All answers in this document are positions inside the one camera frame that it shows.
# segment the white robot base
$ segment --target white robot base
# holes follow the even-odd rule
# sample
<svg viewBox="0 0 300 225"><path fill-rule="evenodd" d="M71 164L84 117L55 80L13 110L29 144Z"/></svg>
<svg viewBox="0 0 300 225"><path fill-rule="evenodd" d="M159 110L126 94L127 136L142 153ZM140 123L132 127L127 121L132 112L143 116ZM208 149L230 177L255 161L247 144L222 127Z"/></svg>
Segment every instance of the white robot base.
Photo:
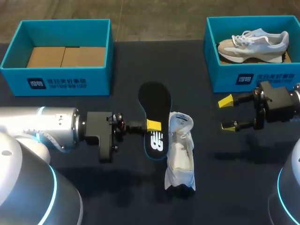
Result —
<svg viewBox="0 0 300 225"><path fill-rule="evenodd" d="M0 224L81 225L79 192L30 146L38 147L0 133Z"/></svg>
<svg viewBox="0 0 300 225"><path fill-rule="evenodd" d="M272 225L300 225L300 140L296 143L268 199Z"/></svg>

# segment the logo on box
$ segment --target logo on box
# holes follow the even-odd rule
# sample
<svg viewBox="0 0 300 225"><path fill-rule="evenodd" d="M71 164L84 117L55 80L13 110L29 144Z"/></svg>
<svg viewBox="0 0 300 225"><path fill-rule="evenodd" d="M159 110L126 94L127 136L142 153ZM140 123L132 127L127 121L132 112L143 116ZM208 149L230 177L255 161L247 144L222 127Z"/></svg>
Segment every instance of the logo on box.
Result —
<svg viewBox="0 0 300 225"><path fill-rule="evenodd" d="M46 89L42 78L27 78L27 81L31 89Z"/></svg>
<svg viewBox="0 0 300 225"><path fill-rule="evenodd" d="M254 74L239 74L236 85L251 84Z"/></svg>

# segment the cardboard insert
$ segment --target cardboard insert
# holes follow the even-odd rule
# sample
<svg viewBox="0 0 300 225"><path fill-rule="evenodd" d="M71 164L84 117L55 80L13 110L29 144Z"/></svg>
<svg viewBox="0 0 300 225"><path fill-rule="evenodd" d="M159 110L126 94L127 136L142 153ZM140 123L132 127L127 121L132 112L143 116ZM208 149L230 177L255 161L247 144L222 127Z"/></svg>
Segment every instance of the cardboard insert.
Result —
<svg viewBox="0 0 300 225"><path fill-rule="evenodd" d="M103 67L105 47L34 47L27 68Z"/></svg>

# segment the metal cylinder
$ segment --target metal cylinder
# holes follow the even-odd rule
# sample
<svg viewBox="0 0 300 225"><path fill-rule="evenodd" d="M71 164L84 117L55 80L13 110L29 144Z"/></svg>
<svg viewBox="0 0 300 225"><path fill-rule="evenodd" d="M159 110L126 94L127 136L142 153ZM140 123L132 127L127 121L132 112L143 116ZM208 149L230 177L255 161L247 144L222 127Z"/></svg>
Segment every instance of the metal cylinder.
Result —
<svg viewBox="0 0 300 225"><path fill-rule="evenodd" d="M63 149L72 149L78 143L78 126L79 114L76 108L0 107L0 132L14 135L23 131L43 131ZM41 134L35 135L45 139Z"/></svg>
<svg viewBox="0 0 300 225"><path fill-rule="evenodd" d="M0 224L80 225L76 188L13 137L0 133L0 141Z"/></svg>
<svg viewBox="0 0 300 225"><path fill-rule="evenodd" d="M300 141L278 175L268 211L273 225L300 225Z"/></svg>

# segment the cable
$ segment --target cable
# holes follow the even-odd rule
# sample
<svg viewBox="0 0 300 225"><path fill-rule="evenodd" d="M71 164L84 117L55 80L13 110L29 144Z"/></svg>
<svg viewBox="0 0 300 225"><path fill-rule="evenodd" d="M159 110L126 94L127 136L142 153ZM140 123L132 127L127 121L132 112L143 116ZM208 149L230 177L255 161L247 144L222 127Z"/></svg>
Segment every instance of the cable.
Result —
<svg viewBox="0 0 300 225"><path fill-rule="evenodd" d="M39 135L42 135L44 136L45 138L47 138L53 145L56 149L58 149L60 152L62 153L67 153L69 152L68 150L66 150L64 147L60 146L58 144L58 142L55 140L54 137L52 137L50 134L46 133L45 131L42 131L42 130L37 130L37 129L26 129L26 130L23 130L21 132L17 132L15 134L12 134L13 137L16 137L16 136L21 136L21 137L28 137L28 138L31 138L31 139L34 139L38 142L41 142L39 140L39 138L31 135L30 133L35 133L35 134L39 134Z"/></svg>

